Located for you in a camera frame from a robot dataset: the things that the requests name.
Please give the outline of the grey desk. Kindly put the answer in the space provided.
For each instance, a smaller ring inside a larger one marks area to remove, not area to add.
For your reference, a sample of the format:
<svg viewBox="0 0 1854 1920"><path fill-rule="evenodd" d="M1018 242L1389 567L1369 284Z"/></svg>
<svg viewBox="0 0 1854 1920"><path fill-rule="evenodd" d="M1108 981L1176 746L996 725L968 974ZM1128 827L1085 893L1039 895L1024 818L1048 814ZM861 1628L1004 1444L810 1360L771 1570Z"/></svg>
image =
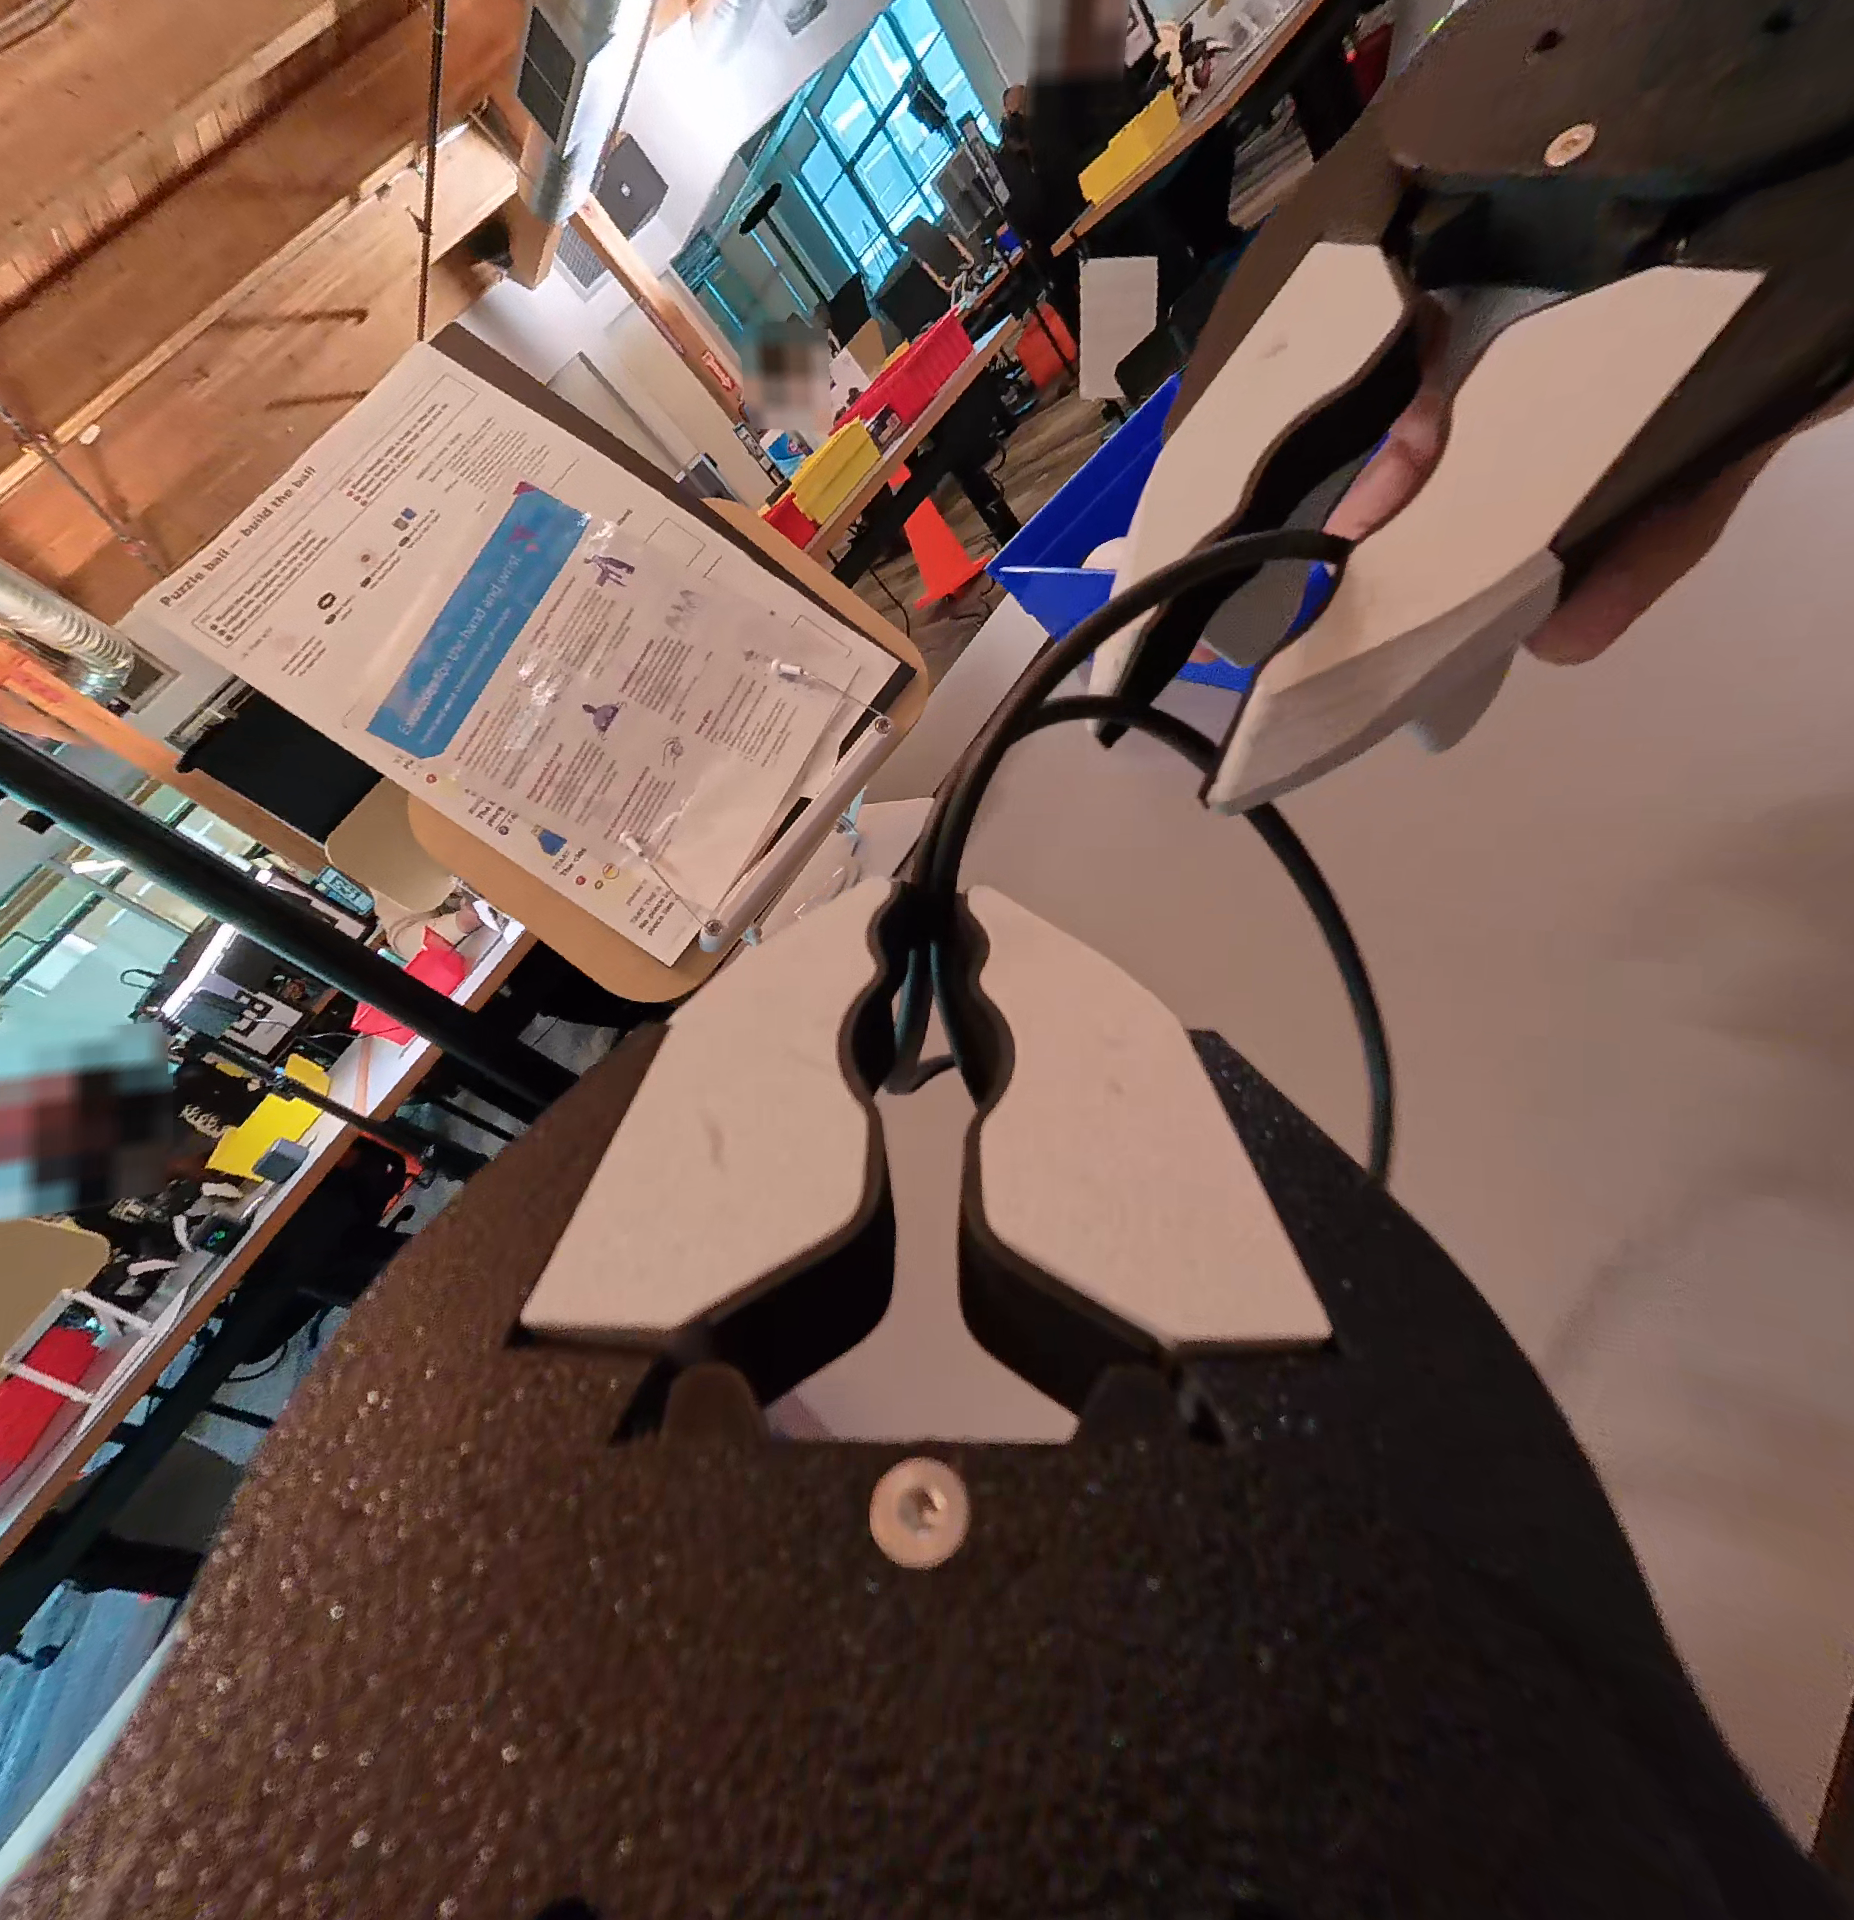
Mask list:
<svg viewBox="0 0 1854 1920"><path fill-rule="evenodd" d="M1156 741L1016 749L962 876L1223 1033L1360 1155L1323 941ZM1586 665L1521 660L1467 739L1283 803L1394 1058L1392 1192L1563 1403L1674 1641L1813 1843L1854 1695L1854 407ZM962 1331L967 1104L890 1119L901 1275L771 1414L803 1438L1058 1438Z"/></svg>

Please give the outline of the orange traffic cone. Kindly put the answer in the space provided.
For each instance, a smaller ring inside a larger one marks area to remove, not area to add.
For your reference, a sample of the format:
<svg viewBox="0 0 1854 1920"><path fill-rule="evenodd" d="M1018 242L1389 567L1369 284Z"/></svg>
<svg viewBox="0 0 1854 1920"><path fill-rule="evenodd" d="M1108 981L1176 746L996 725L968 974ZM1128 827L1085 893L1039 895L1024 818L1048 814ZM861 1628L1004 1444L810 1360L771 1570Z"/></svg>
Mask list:
<svg viewBox="0 0 1854 1920"><path fill-rule="evenodd" d="M913 508L902 532L919 575L917 612L959 600L984 575L984 558L967 551L931 496Z"/></svg>

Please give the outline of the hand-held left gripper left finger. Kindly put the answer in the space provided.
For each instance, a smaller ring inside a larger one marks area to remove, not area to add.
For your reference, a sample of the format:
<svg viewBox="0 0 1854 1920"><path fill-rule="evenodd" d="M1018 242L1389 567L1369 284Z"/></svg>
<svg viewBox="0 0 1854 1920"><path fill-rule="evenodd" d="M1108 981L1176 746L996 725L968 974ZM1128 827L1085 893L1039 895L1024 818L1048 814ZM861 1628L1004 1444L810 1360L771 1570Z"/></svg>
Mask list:
<svg viewBox="0 0 1854 1920"><path fill-rule="evenodd" d="M535 1342L735 1370L771 1405L891 1304L875 1095L891 1070L906 890L866 881L666 1022L519 1318Z"/></svg>

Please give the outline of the yellow plastic bin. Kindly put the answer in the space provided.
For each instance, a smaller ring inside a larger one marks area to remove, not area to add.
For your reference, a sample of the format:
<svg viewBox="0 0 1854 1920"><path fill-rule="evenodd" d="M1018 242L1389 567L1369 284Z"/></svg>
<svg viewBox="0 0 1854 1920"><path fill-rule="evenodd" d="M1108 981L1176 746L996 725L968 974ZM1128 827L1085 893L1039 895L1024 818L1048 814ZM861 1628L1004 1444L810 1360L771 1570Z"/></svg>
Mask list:
<svg viewBox="0 0 1854 1920"><path fill-rule="evenodd" d="M843 419L790 477L787 493L813 525L843 510L848 498L881 465L882 447L861 418Z"/></svg>
<svg viewBox="0 0 1854 1920"><path fill-rule="evenodd" d="M208 1159L221 1181L279 1184L310 1159L310 1137L327 1119L315 1100L268 1092L236 1127L226 1133Z"/></svg>
<svg viewBox="0 0 1854 1920"><path fill-rule="evenodd" d="M1106 204L1117 187L1163 153L1180 123L1176 92L1166 89L1147 100L1142 113L1120 126L1108 143L1080 173L1080 191L1088 208Z"/></svg>

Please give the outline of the person's right hand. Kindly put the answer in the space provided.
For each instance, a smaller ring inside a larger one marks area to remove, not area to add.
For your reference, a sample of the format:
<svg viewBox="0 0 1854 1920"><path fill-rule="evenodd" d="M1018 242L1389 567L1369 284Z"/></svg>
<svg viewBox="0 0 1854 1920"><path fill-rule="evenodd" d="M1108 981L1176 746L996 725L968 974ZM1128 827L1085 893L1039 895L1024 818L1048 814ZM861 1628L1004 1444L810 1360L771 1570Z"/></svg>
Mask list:
<svg viewBox="0 0 1854 1920"><path fill-rule="evenodd" d="M1708 558L1776 453L1780 444L1759 447L1626 527L1524 649L1549 667L1580 667L1611 649Z"/></svg>

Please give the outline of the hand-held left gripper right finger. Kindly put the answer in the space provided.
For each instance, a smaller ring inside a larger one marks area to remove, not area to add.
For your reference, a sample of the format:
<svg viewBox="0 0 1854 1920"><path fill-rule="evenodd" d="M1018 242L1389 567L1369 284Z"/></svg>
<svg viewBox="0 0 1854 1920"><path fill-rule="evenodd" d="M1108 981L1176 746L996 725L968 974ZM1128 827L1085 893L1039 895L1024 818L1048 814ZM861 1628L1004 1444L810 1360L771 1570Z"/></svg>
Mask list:
<svg viewBox="0 0 1854 1920"><path fill-rule="evenodd" d="M1136 1369L1312 1356L1328 1312L1178 1017L983 885L953 911L959 1287L989 1357L1073 1414Z"/></svg>

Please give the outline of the white board panel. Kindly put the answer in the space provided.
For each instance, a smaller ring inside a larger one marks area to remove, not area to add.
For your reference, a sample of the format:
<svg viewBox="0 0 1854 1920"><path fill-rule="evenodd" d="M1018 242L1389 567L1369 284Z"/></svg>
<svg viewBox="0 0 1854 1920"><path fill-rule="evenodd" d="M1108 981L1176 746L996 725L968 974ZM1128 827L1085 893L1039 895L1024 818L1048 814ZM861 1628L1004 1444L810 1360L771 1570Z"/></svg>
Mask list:
<svg viewBox="0 0 1854 1920"><path fill-rule="evenodd" d="M1085 255L1080 268L1080 392L1112 403L1125 390L1120 365L1158 320L1158 260L1146 255Z"/></svg>

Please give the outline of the white instruction sheet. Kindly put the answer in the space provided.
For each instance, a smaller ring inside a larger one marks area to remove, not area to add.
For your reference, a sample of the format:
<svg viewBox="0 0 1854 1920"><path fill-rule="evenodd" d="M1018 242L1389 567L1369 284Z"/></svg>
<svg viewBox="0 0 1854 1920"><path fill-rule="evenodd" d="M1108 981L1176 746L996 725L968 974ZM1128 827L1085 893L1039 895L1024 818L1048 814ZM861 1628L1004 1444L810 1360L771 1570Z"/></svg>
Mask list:
<svg viewBox="0 0 1854 1920"><path fill-rule="evenodd" d="M464 327L126 614L675 969L910 660Z"/></svg>

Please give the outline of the silver ventilation duct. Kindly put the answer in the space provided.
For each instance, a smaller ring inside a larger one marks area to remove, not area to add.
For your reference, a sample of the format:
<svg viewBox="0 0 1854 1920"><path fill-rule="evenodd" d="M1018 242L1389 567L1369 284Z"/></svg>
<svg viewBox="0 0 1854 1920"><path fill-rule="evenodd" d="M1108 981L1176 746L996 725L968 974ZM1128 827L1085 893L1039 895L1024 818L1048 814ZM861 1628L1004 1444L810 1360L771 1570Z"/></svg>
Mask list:
<svg viewBox="0 0 1854 1920"><path fill-rule="evenodd" d="M524 200L560 227L618 135L651 35L654 2L529 2L512 80L527 123Z"/></svg>
<svg viewBox="0 0 1854 1920"><path fill-rule="evenodd" d="M65 685L99 703L124 695L139 663L119 629L3 558L0 635L48 660Z"/></svg>

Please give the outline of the blue plastic bin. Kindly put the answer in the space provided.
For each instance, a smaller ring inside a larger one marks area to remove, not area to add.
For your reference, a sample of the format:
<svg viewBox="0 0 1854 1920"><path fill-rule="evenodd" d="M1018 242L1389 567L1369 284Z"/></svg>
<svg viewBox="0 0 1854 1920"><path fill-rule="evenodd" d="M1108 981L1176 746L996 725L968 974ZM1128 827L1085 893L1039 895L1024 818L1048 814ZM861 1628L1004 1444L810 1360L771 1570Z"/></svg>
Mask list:
<svg viewBox="0 0 1854 1920"><path fill-rule="evenodd" d="M1173 372L987 562L1046 639L1061 639L1108 602L1180 379Z"/></svg>

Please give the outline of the black metal pole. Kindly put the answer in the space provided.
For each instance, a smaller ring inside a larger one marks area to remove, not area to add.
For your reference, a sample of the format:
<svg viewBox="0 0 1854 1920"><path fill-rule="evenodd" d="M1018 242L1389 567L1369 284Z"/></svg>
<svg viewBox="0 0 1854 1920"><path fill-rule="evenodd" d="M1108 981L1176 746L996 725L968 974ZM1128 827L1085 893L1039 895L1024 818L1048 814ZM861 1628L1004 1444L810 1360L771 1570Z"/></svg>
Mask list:
<svg viewBox="0 0 1854 1920"><path fill-rule="evenodd" d="M386 964L290 895L173 832L122 797L0 725L0 788L102 852L122 856L245 938L352 996L460 1062L503 1104L537 1117L576 1086L576 1075L492 1029L480 1013Z"/></svg>

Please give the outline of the red plastic bin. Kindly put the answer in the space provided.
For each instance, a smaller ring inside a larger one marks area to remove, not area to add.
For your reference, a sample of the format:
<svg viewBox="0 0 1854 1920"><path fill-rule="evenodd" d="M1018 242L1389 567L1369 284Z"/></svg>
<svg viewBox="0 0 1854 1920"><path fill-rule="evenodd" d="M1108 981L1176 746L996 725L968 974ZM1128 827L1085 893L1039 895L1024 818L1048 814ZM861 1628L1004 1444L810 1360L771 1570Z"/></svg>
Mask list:
<svg viewBox="0 0 1854 1920"><path fill-rule="evenodd" d="M446 1000L452 1000L471 972L469 957L456 945L449 942L435 925L422 927L419 947L405 962L405 975L418 987L426 987ZM349 1031L362 1040L408 1047L418 1040L414 1029L405 1019L386 1013L368 1002L358 1002L349 1019Z"/></svg>
<svg viewBox="0 0 1854 1920"><path fill-rule="evenodd" d="M22 1373L3 1373L0 1495L34 1449L44 1444L56 1421L76 1413L76 1400L57 1388L83 1388L99 1349L102 1336L93 1324L53 1326L22 1356Z"/></svg>
<svg viewBox="0 0 1854 1920"><path fill-rule="evenodd" d="M924 413L971 357L974 339L962 325L962 313L949 309L875 372L871 383L848 403L837 424L861 419L871 430L875 421L891 414L906 429Z"/></svg>

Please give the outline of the black wall speaker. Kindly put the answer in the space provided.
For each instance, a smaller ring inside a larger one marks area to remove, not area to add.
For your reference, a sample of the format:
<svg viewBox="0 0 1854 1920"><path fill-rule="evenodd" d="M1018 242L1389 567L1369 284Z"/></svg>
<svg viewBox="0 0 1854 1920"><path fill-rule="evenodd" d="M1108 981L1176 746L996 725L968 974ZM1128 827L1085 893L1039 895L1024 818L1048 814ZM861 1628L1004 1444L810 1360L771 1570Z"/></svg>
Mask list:
<svg viewBox="0 0 1854 1920"><path fill-rule="evenodd" d="M641 142L618 133L595 166L594 200L609 222L626 239L636 239L663 210L669 184L655 167Z"/></svg>

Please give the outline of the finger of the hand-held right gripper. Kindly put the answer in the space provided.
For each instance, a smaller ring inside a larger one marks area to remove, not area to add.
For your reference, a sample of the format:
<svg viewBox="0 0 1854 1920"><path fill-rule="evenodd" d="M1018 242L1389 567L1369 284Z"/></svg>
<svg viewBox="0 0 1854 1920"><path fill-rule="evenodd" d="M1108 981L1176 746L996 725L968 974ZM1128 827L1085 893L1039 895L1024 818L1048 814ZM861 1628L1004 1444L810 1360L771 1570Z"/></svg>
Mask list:
<svg viewBox="0 0 1854 1920"><path fill-rule="evenodd" d="M1432 753L1466 738L1557 608L1568 518L1762 282L1655 268L1505 327L1461 381L1419 493L1350 549L1325 612L1259 671L1206 805L1273 803L1398 730Z"/></svg>
<svg viewBox="0 0 1854 1920"><path fill-rule="evenodd" d="M1419 390L1410 284L1375 245L1316 245L1169 429L1136 508L1093 655L1108 708L1146 708L1217 608L1263 570L1340 570L1346 541L1286 525Z"/></svg>

